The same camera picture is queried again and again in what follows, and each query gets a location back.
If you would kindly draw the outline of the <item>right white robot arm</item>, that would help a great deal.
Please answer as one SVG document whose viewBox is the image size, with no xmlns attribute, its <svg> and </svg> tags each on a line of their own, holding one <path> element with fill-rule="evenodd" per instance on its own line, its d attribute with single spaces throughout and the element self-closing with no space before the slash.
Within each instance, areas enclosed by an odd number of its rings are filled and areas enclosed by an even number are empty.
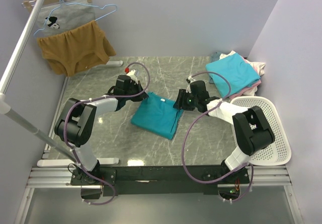
<svg viewBox="0 0 322 224">
<path fill-rule="evenodd" d="M 225 168 L 221 170 L 221 177 L 203 181 L 193 177 L 185 163 L 185 144 L 193 124 L 189 126 L 182 145 L 181 159 L 184 171 L 197 183 L 212 184 L 221 180 L 226 183 L 234 182 L 238 178 L 238 171 L 250 164 L 251 157 L 275 141 L 273 130 L 259 106 L 241 107 L 219 97 L 210 97 L 204 81 L 194 81 L 189 83 L 187 89 L 179 89 L 173 108 L 185 111 L 197 109 L 201 112 L 193 121 L 194 124 L 207 115 L 221 119 L 234 128 L 237 146 L 223 161 Z"/>
</svg>

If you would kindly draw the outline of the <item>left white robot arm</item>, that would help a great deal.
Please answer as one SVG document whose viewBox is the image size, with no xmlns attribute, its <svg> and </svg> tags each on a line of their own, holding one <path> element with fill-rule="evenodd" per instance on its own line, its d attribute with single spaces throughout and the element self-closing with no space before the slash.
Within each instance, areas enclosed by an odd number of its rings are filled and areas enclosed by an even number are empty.
<svg viewBox="0 0 322 224">
<path fill-rule="evenodd" d="M 95 99 L 68 99 L 54 133 L 69 147 L 76 159 L 76 168 L 83 172 L 83 179 L 90 185 L 102 180 L 99 160 L 95 157 L 88 141 L 91 138 L 95 120 L 105 113 L 116 112 L 128 100 L 141 102 L 148 98 L 146 90 L 135 76 L 120 75 L 108 92 Z"/>
</svg>

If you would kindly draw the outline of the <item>teal t-shirt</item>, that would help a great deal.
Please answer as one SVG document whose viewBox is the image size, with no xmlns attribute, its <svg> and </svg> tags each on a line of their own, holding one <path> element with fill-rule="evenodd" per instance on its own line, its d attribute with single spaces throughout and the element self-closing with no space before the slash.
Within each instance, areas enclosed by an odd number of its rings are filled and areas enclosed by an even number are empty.
<svg viewBox="0 0 322 224">
<path fill-rule="evenodd" d="M 168 140 L 176 134 L 183 110 L 173 107 L 174 101 L 148 92 L 131 119 L 131 124 Z"/>
</svg>

